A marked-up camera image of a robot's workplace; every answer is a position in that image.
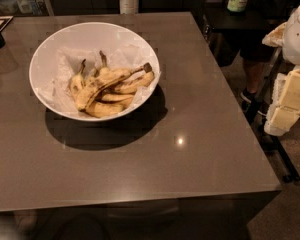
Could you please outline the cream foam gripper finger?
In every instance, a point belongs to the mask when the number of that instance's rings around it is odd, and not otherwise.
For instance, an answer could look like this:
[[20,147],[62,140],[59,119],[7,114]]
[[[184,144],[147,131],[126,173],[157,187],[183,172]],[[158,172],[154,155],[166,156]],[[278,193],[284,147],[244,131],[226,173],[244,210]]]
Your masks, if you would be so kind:
[[295,66],[286,76],[279,106],[300,113],[300,66]]
[[296,103],[291,77],[279,73],[274,82],[264,131],[272,136],[282,136],[290,131],[299,118],[300,106]]

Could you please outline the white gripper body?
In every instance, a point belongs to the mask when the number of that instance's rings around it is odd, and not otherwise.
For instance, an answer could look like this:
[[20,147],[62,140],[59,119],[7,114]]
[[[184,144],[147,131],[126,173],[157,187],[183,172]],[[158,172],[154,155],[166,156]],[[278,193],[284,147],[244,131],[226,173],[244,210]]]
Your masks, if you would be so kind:
[[300,65],[300,5],[288,21],[267,34],[262,43],[270,47],[281,47],[285,60]]

